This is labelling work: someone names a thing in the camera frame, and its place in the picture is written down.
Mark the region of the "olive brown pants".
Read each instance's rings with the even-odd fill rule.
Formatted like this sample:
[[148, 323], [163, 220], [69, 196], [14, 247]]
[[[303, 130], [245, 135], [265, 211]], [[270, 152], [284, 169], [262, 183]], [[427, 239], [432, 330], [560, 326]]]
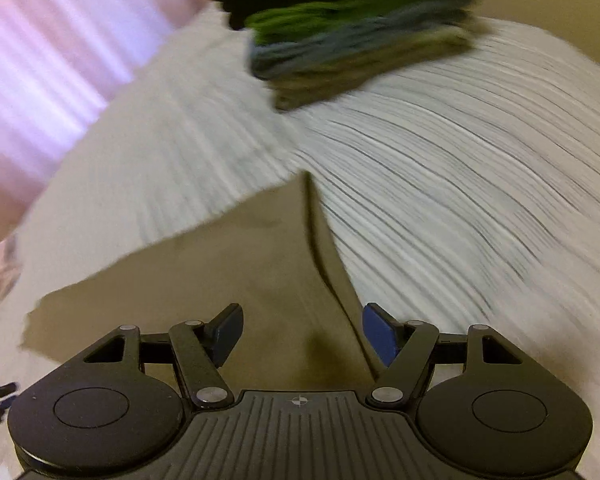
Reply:
[[22, 343], [64, 362], [120, 325], [163, 333], [230, 304], [244, 311], [221, 370], [233, 390], [362, 389], [384, 368], [307, 172], [51, 292]]

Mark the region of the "stack of folded clothes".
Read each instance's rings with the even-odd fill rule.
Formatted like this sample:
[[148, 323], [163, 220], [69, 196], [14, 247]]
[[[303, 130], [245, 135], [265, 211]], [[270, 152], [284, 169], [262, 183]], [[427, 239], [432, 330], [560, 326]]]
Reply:
[[248, 70], [290, 112], [403, 66], [463, 53], [479, 0], [213, 0], [251, 40]]

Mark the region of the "striped grey bed quilt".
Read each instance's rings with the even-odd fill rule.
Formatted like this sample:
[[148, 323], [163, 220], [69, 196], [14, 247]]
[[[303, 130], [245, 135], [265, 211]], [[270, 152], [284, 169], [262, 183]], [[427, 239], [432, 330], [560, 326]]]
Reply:
[[51, 292], [307, 172], [361, 307], [493, 326], [590, 407], [600, 479], [600, 66], [486, 20], [475, 47], [288, 114], [217, 10], [177, 32], [65, 158], [18, 230], [0, 382], [60, 362], [23, 343]]

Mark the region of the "pink curtain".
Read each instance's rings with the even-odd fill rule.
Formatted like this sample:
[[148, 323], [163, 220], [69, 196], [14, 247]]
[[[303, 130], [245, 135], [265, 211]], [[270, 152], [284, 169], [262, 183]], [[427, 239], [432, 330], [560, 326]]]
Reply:
[[0, 0], [0, 241], [207, 0]]

